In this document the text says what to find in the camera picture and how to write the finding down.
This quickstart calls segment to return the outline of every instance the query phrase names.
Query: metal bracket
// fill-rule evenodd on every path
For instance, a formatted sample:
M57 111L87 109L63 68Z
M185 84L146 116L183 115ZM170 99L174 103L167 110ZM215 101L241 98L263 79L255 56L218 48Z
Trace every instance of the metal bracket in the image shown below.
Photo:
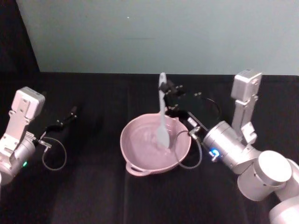
M30 133L30 132L26 132L26 137L31 139L32 141L36 140L36 137L34 136L34 134ZM49 143L43 141L43 140L38 140L38 143L45 146L46 148L51 148L52 145L50 145Z
M26 118L30 101L20 100L16 111L9 111L9 122L3 137L0 139L0 153L10 157L23 140L31 120Z
M232 128L236 131L239 141L243 141L244 144L253 144L257 138L251 123L251 117L258 100L256 94L261 78L262 73L253 70L245 70L235 76L231 93L231 97L236 100Z
M196 126L195 128L193 128L191 131L189 131L189 135L194 139L198 139L198 136L196 135L197 132L199 132L200 130L200 126Z

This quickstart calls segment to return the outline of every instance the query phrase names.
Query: black table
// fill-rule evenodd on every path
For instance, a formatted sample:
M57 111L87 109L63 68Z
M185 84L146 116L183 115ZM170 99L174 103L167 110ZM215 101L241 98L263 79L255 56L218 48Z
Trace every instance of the black table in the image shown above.
M168 75L190 91L200 91L222 108L231 123L233 76ZM41 73L30 80L1 74L0 131L4 133L14 93L23 86L46 91L41 115L29 131L62 118L74 105L78 120L55 134L68 151L66 167L46 170L42 147L12 183L2 187L0 223L92 224L268 224L279 201L271 195L252 202L236 178L204 154L195 170L174 170L137 178L125 170L119 138L133 118L158 112L158 75ZM274 150L299 163L299 78L264 76L252 123L258 150ZM195 163L196 153L185 162Z

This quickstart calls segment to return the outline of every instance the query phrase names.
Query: black cable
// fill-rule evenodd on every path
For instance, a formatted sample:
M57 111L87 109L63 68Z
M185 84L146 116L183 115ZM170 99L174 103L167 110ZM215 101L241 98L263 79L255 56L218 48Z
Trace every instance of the black cable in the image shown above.
M44 131L41 134L36 135L36 139L33 141L35 147L39 144L38 141L41 140L47 133L61 132L67 125L74 121L77 118L76 111L77 107L74 106L66 118L62 120L57 120L55 124L45 127Z
M173 142L173 145L174 145L174 146L176 145L176 142L177 142L177 139L178 139L179 135L180 135L181 133L184 133L184 132L188 132L188 131L181 131L181 132L179 132L179 133L177 134L177 136L176 136L176 138L174 139L174 142ZM197 163L196 165L194 165L194 166L192 166L192 167L185 166L184 164L182 164L182 163L179 161L179 159L178 159L178 155L177 155L177 153L176 153L176 149L174 148L174 150L173 150L174 155L175 155L175 157L176 157L176 160L177 160L179 166L182 167L182 168L184 168L184 169L194 169L194 168L198 167L198 166L201 164L201 161L202 161L202 149L201 149L201 145L200 145L200 142L198 141L198 139L195 139L195 141L196 141L196 144L197 144L197 146L198 146L198 150L199 150L199 161L198 161L198 163Z
M46 156L46 153L47 153L47 151L48 151L48 148L44 151L43 156L42 156L42 162L43 162L43 165L44 165L48 170L50 170L50 171L59 171L59 170L61 170L61 169L66 165L66 161L67 161L67 153L66 153L66 149L65 149L64 145L63 145L60 141L58 141L57 139L54 139L54 138L51 138L51 137L43 137L42 139L51 139L51 140L54 140L54 141L58 142L58 143L61 145L62 149L64 150L64 163L62 164L61 167L59 167L59 168L51 168L51 167L49 167L49 166L46 164L46 162L45 162L45 156Z
M201 99L205 99L205 100L208 100L208 101L210 101L211 103L213 103L213 104L217 107L217 110L218 110L218 117L217 117L217 120L218 120L219 118L221 118L221 116L222 116L221 108L220 108L220 106L219 106L214 100L212 100L212 99L210 99L210 98L206 98L206 97L201 97Z

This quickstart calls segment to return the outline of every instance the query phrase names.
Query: wall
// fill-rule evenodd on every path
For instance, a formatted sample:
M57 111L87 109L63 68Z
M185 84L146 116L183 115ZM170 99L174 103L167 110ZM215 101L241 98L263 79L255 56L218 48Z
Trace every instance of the wall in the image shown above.
M17 0L41 71L299 74L297 0Z

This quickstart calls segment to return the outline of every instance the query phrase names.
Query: white spatula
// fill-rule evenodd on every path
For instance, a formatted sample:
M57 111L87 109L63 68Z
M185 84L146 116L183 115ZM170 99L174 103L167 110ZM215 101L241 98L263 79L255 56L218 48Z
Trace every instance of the white spatula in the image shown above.
M162 83L165 83L165 84L167 83L166 74L164 72L160 74L159 87L161 86ZM157 129L156 135L157 135L158 143L160 143L161 145L163 145L166 148L169 148L170 138L169 138L169 133L165 126L164 95L165 95L165 93L163 93L161 90L159 90L161 124Z

